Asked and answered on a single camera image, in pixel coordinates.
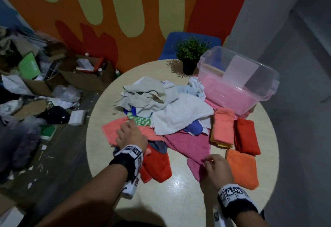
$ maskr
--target floor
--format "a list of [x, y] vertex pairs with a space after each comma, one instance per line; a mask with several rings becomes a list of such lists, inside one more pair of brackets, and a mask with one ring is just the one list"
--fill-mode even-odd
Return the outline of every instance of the floor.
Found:
[[14, 180], [3, 179], [0, 191], [19, 203], [26, 216], [19, 226], [35, 226], [56, 205], [92, 179], [86, 158], [86, 130], [89, 116], [99, 95], [84, 92], [79, 109], [87, 110], [81, 126], [58, 125], [51, 141], [43, 141], [47, 149], [38, 147], [27, 166], [33, 169], [19, 174]]

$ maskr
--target pile of cloth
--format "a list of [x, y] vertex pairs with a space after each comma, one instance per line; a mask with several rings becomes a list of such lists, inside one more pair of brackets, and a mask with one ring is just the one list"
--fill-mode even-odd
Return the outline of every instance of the pile of cloth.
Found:
[[144, 76], [123, 88], [117, 107], [126, 116], [104, 125], [102, 130], [108, 142], [116, 146], [116, 130], [123, 122], [135, 120], [149, 143], [140, 171], [144, 183], [152, 178], [162, 183], [172, 176], [168, 148], [187, 157], [187, 165], [197, 181], [207, 175], [204, 158], [210, 154], [211, 143], [223, 148], [240, 146], [238, 151], [242, 153], [250, 151], [242, 138], [243, 131], [236, 134], [235, 141], [233, 111], [217, 108], [215, 112], [205, 102], [204, 87], [197, 77], [191, 77], [187, 85], [175, 85]]

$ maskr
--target cardboard box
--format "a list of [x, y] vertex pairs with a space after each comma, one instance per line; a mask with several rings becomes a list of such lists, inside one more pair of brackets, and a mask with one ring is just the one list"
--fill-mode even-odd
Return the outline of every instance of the cardboard box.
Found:
[[[86, 58], [95, 66], [99, 58], [76, 55], [77, 59]], [[75, 70], [77, 66], [76, 59], [68, 58], [62, 61], [59, 67], [60, 73], [75, 88], [86, 89], [90, 91], [103, 92], [114, 80], [115, 71], [112, 64], [108, 62], [107, 67], [101, 71], [100, 75], [82, 73]]]
[[[10, 75], [10, 68], [2, 58], [0, 58], [0, 74]], [[22, 80], [32, 93], [41, 96], [51, 96], [52, 91], [57, 85], [68, 85], [68, 82], [60, 73], [55, 74], [52, 78], [49, 78], [46, 81], [37, 81], [25, 78], [22, 78]]]
[[16, 202], [0, 193], [0, 225], [18, 226], [24, 214], [16, 207]]

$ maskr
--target round table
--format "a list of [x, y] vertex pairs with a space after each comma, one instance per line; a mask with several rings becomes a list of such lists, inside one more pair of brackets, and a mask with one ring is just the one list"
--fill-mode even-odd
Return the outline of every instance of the round table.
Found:
[[[189, 76], [183, 75], [182, 64], [178, 60], [162, 60], [137, 66], [116, 79], [101, 95], [91, 114], [87, 135], [86, 153], [92, 176], [104, 169], [113, 158], [114, 148], [107, 142], [101, 127], [112, 120], [125, 116], [115, 109], [121, 98], [123, 86], [134, 83], [148, 75], [160, 81], [169, 80], [178, 85], [188, 83]], [[275, 131], [260, 103], [248, 116], [254, 121], [255, 131], [261, 150], [256, 156], [259, 187], [246, 190], [262, 210], [275, 187], [279, 153]], [[212, 154], [225, 157], [225, 150], [211, 146]], [[115, 212], [126, 220], [144, 221], [171, 226], [213, 226], [213, 205], [217, 203], [217, 193], [208, 179], [197, 182], [187, 166], [187, 158], [168, 148], [172, 177], [163, 183], [155, 180], [139, 183], [134, 197], [121, 198]]]

